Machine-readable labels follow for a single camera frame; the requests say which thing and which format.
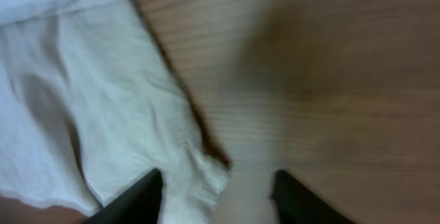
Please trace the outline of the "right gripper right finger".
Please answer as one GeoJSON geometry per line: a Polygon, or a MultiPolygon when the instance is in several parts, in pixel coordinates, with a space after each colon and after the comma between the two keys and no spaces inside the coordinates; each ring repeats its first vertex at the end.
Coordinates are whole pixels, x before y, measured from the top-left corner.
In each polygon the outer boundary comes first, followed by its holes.
{"type": "Polygon", "coordinates": [[[274,173],[271,199],[280,224],[354,224],[286,170],[274,173]]]}

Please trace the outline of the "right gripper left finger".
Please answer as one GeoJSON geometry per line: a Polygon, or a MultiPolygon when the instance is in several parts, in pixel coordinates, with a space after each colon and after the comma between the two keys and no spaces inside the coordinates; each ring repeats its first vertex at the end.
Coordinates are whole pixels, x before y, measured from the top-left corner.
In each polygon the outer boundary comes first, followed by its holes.
{"type": "Polygon", "coordinates": [[[154,169],[84,224],[157,224],[162,202],[162,174],[154,169]]]}

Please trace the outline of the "beige khaki shorts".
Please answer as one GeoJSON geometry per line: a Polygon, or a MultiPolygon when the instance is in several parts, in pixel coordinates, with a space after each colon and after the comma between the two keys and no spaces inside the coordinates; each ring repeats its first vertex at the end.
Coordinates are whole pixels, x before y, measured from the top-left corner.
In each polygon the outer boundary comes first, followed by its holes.
{"type": "Polygon", "coordinates": [[[1,196],[91,216],[144,175],[209,223],[229,174],[131,0],[1,0],[1,196]]]}

